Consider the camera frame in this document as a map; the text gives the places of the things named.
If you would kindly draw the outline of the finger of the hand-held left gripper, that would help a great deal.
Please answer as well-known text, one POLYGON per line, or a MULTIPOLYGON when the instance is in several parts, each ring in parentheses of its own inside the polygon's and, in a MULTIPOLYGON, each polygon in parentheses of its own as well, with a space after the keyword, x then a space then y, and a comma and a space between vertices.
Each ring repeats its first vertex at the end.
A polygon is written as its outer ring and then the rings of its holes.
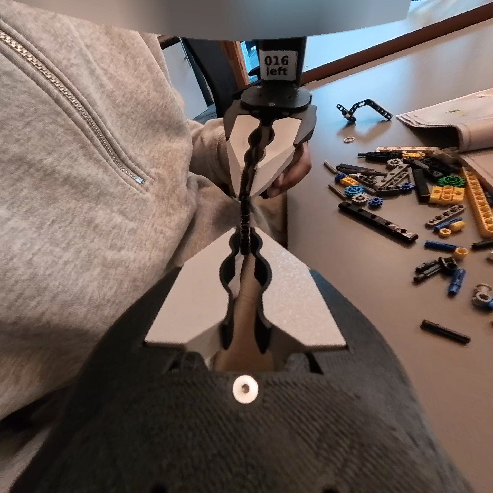
POLYGON ((274 139, 265 147, 262 159, 254 168, 253 183, 249 192, 251 198, 267 190, 291 163, 295 152, 294 140, 301 123, 302 120, 293 117, 273 122, 274 139))
POLYGON ((236 197, 240 195, 241 181, 245 169, 245 155, 252 147, 257 146, 255 141, 257 137, 260 138, 260 157, 253 168, 253 183, 250 188, 250 197, 252 198, 262 194, 264 183, 266 182, 263 177, 263 169, 267 162, 265 158, 267 128, 261 124, 260 120, 251 115, 238 115, 230 137, 226 141, 232 187, 236 197), (251 134, 254 134, 253 144, 249 142, 251 134))

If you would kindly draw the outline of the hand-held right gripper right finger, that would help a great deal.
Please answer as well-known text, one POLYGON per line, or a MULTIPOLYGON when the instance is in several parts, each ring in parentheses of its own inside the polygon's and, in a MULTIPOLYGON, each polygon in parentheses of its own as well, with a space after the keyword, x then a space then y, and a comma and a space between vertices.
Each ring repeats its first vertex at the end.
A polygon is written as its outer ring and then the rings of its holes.
POLYGON ((254 277, 260 285, 255 340, 275 368, 292 354, 346 348, 346 341, 310 269, 259 228, 251 228, 254 277))

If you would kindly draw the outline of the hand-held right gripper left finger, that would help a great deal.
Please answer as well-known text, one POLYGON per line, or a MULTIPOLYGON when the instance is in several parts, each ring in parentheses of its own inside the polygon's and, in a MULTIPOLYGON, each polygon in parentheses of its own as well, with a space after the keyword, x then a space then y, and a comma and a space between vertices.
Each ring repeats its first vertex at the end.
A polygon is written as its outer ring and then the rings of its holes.
POLYGON ((198 353, 212 368, 217 353, 231 343, 235 298, 236 228, 231 228, 182 265, 145 345, 198 353))

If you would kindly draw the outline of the thin black lego beam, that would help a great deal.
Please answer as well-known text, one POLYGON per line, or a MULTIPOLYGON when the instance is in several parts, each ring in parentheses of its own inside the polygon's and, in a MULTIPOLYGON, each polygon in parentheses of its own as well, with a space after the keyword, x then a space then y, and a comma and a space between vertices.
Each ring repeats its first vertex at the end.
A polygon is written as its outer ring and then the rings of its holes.
POLYGON ((240 191, 240 253, 243 256, 250 254, 250 210, 251 197, 247 188, 240 191))

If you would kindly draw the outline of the person's left forearm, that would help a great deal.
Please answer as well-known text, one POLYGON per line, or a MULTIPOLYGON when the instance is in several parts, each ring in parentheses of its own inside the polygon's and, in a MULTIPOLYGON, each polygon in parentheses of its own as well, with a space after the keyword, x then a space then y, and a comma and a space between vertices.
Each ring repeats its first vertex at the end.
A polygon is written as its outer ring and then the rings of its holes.
POLYGON ((240 204, 233 198, 223 119, 205 124, 187 120, 187 124, 192 139, 189 173, 197 182, 200 208, 238 216, 240 204))

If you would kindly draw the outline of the long black lego beam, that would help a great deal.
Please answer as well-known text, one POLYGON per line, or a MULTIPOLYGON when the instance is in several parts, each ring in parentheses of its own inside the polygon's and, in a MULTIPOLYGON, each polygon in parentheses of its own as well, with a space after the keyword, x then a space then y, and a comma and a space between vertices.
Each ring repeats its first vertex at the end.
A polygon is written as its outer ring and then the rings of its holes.
POLYGON ((352 217, 353 219, 383 233, 385 236, 392 238, 400 243, 415 243, 419 238, 415 232, 410 231, 396 223, 389 221, 373 212, 364 209, 361 206, 342 201, 338 204, 341 213, 352 217))

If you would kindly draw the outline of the short black lego axle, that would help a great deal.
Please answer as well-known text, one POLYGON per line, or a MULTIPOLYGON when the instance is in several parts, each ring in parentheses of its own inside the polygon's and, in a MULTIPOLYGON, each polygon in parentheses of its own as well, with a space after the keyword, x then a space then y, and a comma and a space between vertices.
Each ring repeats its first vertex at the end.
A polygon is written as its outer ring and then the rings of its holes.
POLYGON ((470 336, 448 329, 443 325, 433 323, 426 319, 421 322, 421 329, 424 332, 445 338, 461 345, 468 345, 471 342, 470 336))

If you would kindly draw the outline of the pile of small lego pieces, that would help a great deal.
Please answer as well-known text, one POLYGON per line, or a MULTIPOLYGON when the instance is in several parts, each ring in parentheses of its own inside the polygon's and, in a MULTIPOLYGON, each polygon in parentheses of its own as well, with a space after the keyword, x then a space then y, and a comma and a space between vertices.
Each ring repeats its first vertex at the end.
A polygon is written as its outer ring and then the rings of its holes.
MULTIPOLYGON (((445 208, 435 211, 424 224, 436 237, 448 239, 467 226, 463 220, 463 214, 470 209, 465 194, 466 182, 453 153, 433 147, 380 147, 375 152, 359 153, 358 157, 375 163, 385 161, 387 171, 379 173, 343 163, 333 168, 325 161, 324 167, 335 175, 335 184, 329 184, 328 188, 342 201, 375 213, 383 206, 385 197, 415 192, 420 204, 445 208)), ((460 291, 465 275, 465 269, 460 268, 457 262, 467 257, 470 251, 492 248, 492 239, 482 238, 469 249, 436 240, 427 240, 424 247, 449 256, 441 256, 416 267, 413 283, 420 284, 442 272, 451 277, 447 295, 452 298, 460 291)))

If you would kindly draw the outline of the long yellow lego beam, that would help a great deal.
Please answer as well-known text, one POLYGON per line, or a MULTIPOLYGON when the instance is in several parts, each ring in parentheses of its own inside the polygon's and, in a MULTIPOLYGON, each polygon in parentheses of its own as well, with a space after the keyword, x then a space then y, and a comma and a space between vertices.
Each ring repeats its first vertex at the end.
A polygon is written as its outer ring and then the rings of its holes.
POLYGON ((462 168, 466 182, 465 194, 472 211, 476 227, 484 239, 492 239, 492 211, 478 177, 466 168, 462 168))

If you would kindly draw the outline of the person's left hand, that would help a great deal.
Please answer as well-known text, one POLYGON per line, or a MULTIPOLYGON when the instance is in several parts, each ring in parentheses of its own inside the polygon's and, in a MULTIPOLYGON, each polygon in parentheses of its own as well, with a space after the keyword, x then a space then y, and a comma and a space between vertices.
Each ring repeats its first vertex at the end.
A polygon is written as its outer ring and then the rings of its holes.
POLYGON ((265 197, 273 199, 297 185, 312 168, 309 143, 304 142, 296 149, 291 163, 274 180, 265 192, 265 197))

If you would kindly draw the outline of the black office chair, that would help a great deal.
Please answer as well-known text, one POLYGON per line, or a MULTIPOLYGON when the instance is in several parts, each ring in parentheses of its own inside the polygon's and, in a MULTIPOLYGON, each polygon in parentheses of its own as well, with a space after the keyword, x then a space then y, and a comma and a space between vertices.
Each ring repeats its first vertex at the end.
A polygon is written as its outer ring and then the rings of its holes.
POLYGON ((216 115, 223 118, 240 89, 222 41, 181 38, 211 90, 216 115))

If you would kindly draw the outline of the person's grey hoodie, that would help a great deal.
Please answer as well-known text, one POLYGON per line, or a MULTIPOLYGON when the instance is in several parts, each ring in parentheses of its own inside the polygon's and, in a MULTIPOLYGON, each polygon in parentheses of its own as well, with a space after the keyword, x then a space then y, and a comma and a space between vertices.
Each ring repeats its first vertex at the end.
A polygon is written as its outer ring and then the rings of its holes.
POLYGON ((191 154, 157 35, 1 1, 1 419, 239 223, 200 208, 191 154))

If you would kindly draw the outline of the folded instruction booklet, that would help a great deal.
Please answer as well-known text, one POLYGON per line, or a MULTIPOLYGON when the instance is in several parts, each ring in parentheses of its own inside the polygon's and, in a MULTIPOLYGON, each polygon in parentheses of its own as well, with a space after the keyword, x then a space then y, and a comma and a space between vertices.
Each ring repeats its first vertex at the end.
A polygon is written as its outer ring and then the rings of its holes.
POLYGON ((454 128, 461 153, 492 148, 492 88, 398 114, 396 118, 414 128, 454 128))

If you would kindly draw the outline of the black angled lego frame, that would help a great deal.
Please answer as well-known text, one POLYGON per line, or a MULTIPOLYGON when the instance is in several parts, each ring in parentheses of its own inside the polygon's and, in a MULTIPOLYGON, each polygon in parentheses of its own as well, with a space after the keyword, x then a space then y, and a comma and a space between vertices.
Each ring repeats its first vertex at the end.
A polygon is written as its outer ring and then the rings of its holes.
POLYGON ((386 121, 389 121, 393 118, 393 115, 390 112, 388 112, 385 108, 383 108, 381 105, 379 105, 372 99, 365 99, 363 101, 356 102, 351 106, 350 109, 345 108, 342 104, 336 105, 336 108, 342 114, 342 117, 352 124, 356 123, 356 117, 355 117, 356 111, 359 108, 363 108, 363 107, 372 108, 386 121))

